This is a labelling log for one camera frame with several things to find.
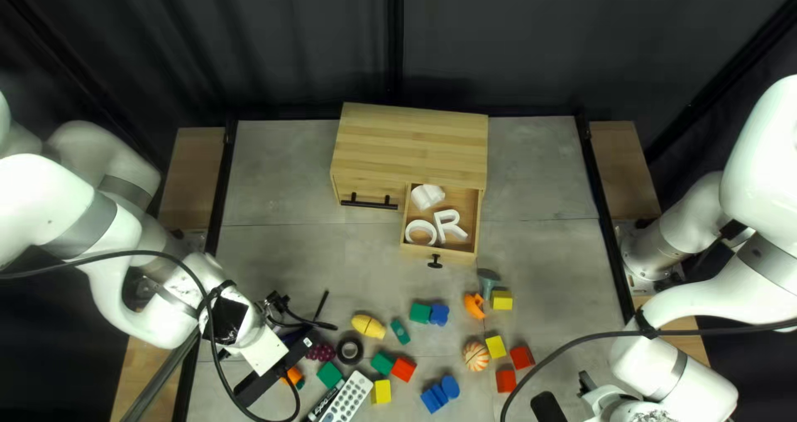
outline green domino block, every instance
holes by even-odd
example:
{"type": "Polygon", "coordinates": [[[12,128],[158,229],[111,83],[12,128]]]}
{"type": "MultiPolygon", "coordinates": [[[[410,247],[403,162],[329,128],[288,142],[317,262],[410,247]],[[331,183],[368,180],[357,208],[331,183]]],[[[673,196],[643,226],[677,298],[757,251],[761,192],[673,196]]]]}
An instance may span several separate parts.
{"type": "Polygon", "coordinates": [[[332,389],[344,377],[344,374],[340,373],[331,361],[327,361],[316,376],[321,379],[327,389],[332,389]]]}
{"type": "Polygon", "coordinates": [[[406,329],[404,329],[404,326],[401,325],[401,322],[398,319],[394,319],[393,322],[391,322],[391,329],[393,329],[393,333],[396,334],[396,337],[401,342],[402,346],[410,342],[410,334],[406,332],[406,329]]]}
{"type": "Polygon", "coordinates": [[[429,315],[432,314],[432,307],[423,304],[413,304],[410,308],[410,321],[429,324],[429,315]]]}
{"type": "Polygon", "coordinates": [[[378,353],[374,356],[374,359],[371,360],[371,366],[379,371],[384,376],[388,376],[391,374],[391,370],[393,370],[393,364],[396,362],[394,358],[390,358],[388,355],[383,353],[378,353]]]}

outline wooden drawer cabinet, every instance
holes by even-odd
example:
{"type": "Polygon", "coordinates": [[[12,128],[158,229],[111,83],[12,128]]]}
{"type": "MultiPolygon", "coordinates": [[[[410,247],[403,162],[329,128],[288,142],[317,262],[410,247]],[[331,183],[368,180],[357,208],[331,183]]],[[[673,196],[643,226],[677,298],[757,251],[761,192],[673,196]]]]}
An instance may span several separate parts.
{"type": "Polygon", "coordinates": [[[335,197],[341,205],[403,212],[396,232],[407,254],[473,263],[487,184],[487,121],[481,114],[346,103],[330,168],[335,197]],[[410,193],[423,183],[442,187],[445,200],[421,212],[410,193]],[[407,223],[433,223],[434,212],[451,208],[459,212],[467,240],[448,237],[444,246],[404,240],[407,223]]]}

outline black tape roll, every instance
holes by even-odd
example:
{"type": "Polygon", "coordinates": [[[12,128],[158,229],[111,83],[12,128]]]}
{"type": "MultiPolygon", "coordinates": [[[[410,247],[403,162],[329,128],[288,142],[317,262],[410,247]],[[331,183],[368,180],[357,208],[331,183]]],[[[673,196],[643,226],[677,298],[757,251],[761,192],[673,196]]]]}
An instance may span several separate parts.
{"type": "Polygon", "coordinates": [[[344,365],[356,365],[363,360],[363,343],[357,338],[344,338],[338,343],[335,352],[344,365]]]}

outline open drawer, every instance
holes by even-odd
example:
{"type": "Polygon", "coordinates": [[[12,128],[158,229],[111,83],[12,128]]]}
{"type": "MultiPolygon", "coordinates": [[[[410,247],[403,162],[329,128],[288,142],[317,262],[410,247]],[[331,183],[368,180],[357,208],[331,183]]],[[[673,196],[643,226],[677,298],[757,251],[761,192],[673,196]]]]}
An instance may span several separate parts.
{"type": "Polygon", "coordinates": [[[472,264],[476,259],[479,243],[479,220],[482,217],[484,190],[441,186],[445,192],[445,199],[425,211],[420,211],[410,198],[412,189],[418,185],[420,184],[413,183],[406,187],[404,219],[401,226],[401,239],[399,240],[402,252],[429,259],[430,261],[433,259],[433,254],[438,254],[438,262],[443,264],[446,262],[472,264]],[[460,241],[447,234],[444,245],[440,244],[438,236],[435,246],[427,246],[426,243],[430,241],[430,237],[421,231],[411,233],[413,240],[417,242],[416,244],[405,240],[404,231],[407,224],[413,220],[425,220],[434,225],[434,213],[445,209],[454,209],[459,212],[460,220],[458,226],[468,234],[466,240],[460,241]]]}

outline tv remote control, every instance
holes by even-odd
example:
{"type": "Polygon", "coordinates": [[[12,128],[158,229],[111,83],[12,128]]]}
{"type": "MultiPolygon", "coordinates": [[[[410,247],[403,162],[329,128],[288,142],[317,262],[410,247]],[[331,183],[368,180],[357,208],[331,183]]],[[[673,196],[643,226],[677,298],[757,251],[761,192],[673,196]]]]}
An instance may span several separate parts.
{"type": "Polygon", "coordinates": [[[373,387],[373,381],[368,380],[362,373],[354,371],[319,421],[349,422],[368,398],[368,393],[373,387]]]}

